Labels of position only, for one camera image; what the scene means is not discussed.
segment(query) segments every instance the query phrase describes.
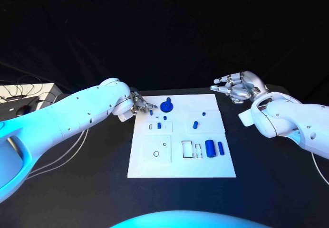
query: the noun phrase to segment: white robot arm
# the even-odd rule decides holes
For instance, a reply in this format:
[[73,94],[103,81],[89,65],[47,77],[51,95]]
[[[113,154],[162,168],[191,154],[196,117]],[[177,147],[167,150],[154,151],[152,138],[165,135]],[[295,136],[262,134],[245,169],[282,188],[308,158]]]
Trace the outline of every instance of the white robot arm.
[[291,96],[269,92],[261,79],[249,71],[213,80],[224,86],[210,90],[224,93],[235,104],[252,102],[250,108],[237,116],[243,126],[255,125],[259,133],[272,138],[289,138],[307,151],[329,159],[329,107],[301,104]]
[[48,107],[0,122],[0,202],[20,187],[43,153],[64,139],[99,123],[109,113],[123,122],[148,104],[134,88],[106,79]]

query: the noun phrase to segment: robotic hand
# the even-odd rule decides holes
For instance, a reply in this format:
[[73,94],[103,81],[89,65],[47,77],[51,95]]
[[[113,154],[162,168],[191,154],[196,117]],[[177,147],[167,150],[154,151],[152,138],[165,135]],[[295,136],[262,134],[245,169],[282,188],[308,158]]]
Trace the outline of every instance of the robotic hand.
[[46,108],[0,122],[0,202],[14,193],[43,153],[112,113],[123,122],[148,104],[116,78],[106,79]]
[[210,90],[229,96],[232,103],[252,102],[250,108],[237,116],[243,126],[255,125],[259,133],[272,138],[289,138],[307,151],[329,159],[329,107],[301,104],[291,96],[269,92],[265,84],[249,71],[213,80],[224,86],[210,86]]

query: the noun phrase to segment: white cable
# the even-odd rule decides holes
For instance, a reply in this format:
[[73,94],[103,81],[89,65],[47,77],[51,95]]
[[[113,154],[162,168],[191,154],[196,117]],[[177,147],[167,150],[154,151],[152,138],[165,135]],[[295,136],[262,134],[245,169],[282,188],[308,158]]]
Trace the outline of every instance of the white cable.
[[70,146],[69,150],[64,152],[64,154],[63,154],[51,163],[48,163],[47,165],[44,165],[44,166],[41,166],[40,168],[37,168],[35,170],[33,170],[28,174],[31,174],[33,172],[41,170],[43,168],[46,168],[48,165],[51,165],[54,162],[57,162],[57,161],[63,158],[63,156],[64,156],[64,155],[67,154],[67,152],[73,149],[76,143],[79,142],[80,137],[82,137],[82,134],[83,134],[83,131],[80,132],[80,136],[79,136],[76,142],[73,143],[73,145]]
[[[87,129],[86,129],[86,132],[84,132],[83,141],[84,141],[86,135],[87,135]],[[69,160],[73,158],[74,154],[79,152],[79,150],[80,150],[80,148],[82,148],[82,145],[83,145],[83,141],[82,141],[82,143],[80,143],[80,146],[79,146],[76,152],[74,152],[73,155],[70,156],[70,158],[69,158],[59,166],[56,166],[54,168],[51,168],[51,169],[48,169],[48,170],[46,170],[46,171],[41,171],[41,172],[38,172],[37,174],[28,176],[28,177],[25,178],[25,180],[30,179],[31,177],[34,177],[34,176],[37,176],[37,175],[40,175],[40,174],[43,174],[43,173],[51,171],[51,170],[54,170],[54,169],[59,168],[61,165],[64,165],[64,164],[69,162]]]
[[318,174],[320,174],[320,176],[321,176],[324,182],[325,182],[327,185],[329,185],[329,182],[327,182],[325,178],[323,177],[321,172],[320,172],[320,169],[318,169],[318,167],[317,167],[317,163],[315,163],[315,159],[314,159],[314,154],[312,154],[312,153],[310,153],[310,154],[311,154],[311,157],[312,157],[312,161],[314,161],[314,166],[315,166],[317,172],[318,172]]

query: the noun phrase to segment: black backdrop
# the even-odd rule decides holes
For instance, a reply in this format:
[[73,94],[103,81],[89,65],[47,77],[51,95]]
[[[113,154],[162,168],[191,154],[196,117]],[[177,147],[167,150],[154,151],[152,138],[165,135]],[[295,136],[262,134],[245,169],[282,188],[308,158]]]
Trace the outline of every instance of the black backdrop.
[[327,104],[327,12],[310,2],[4,1],[0,14],[2,79],[24,71],[74,92],[115,76],[157,90],[249,70]]

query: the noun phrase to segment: black table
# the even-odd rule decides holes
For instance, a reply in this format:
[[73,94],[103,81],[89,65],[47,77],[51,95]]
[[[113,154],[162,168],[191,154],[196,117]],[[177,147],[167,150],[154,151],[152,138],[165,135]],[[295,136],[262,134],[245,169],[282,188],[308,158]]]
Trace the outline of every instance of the black table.
[[[210,93],[207,88],[141,92]],[[310,153],[289,139],[266,139],[255,126],[243,127],[237,114],[249,101],[233,105],[223,94],[216,99],[236,178],[128,179],[134,118],[121,123],[110,115],[89,129],[66,165],[27,180],[0,204],[0,227],[103,228],[165,210],[214,212],[272,227],[327,227],[329,186]],[[51,148],[37,166],[67,150],[76,138]],[[325,174],[329,161],[315,159]]]

